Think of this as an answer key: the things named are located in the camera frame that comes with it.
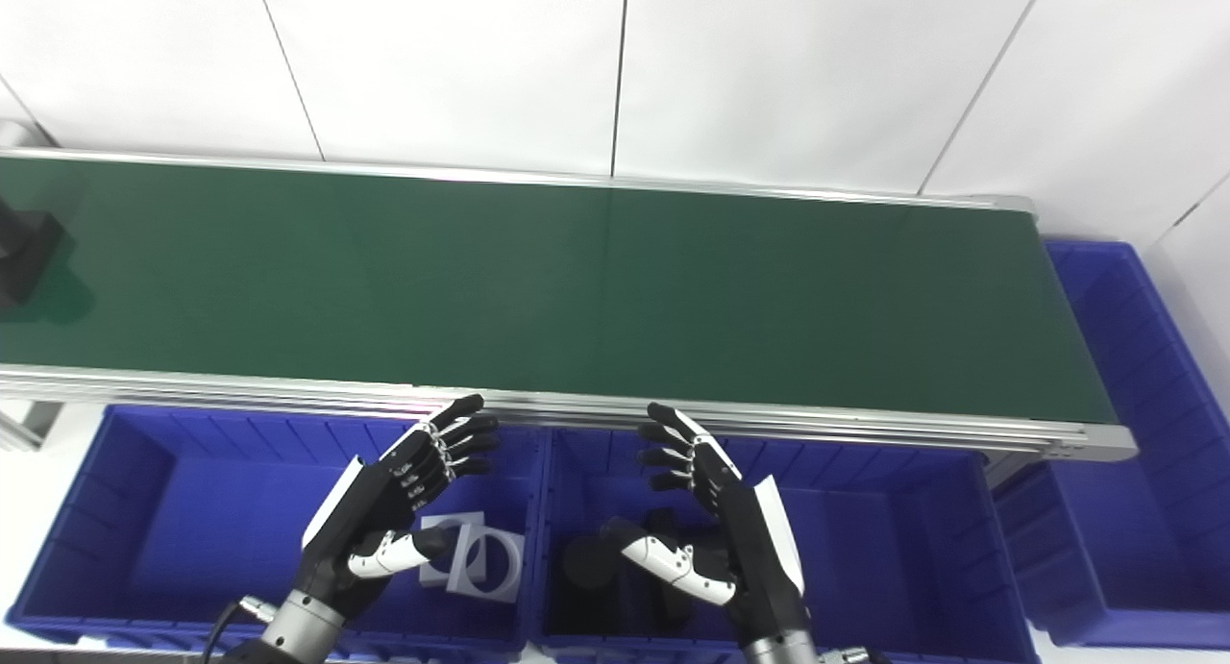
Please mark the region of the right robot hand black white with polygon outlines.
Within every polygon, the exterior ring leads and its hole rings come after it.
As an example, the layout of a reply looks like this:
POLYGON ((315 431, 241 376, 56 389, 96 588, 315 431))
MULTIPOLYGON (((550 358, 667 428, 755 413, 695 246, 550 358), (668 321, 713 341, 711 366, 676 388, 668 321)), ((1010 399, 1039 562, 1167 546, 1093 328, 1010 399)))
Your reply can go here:
POLYGON ((776 481, 744 480, 721 441, 681 409, 649 402, 647 414, 649 422, 637 433, 656 446, 638 459, 659 468, 649 488, 688 492, 720 524, 724 555, 678 543, 624 518, 603 524, 601 539, 664 584, 720 606, 743 650, 808 634, 800 550, 776 481))

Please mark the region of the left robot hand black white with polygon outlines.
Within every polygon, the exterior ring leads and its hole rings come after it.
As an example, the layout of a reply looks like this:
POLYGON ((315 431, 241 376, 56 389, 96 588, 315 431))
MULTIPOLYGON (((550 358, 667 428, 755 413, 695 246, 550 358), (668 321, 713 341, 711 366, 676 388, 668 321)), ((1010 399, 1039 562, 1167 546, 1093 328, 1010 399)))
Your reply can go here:
POLYGON ((375 461, 352 459, 305 529, 294 605, 320 603, 348 622, 378 603, 392 575, 357 575, 351 559, 374 559, 385 540, 412 545, 417 512, 454 481, 491 471, 483 454, 501 439, 483 406, 467 393, 416 422, 375 461))

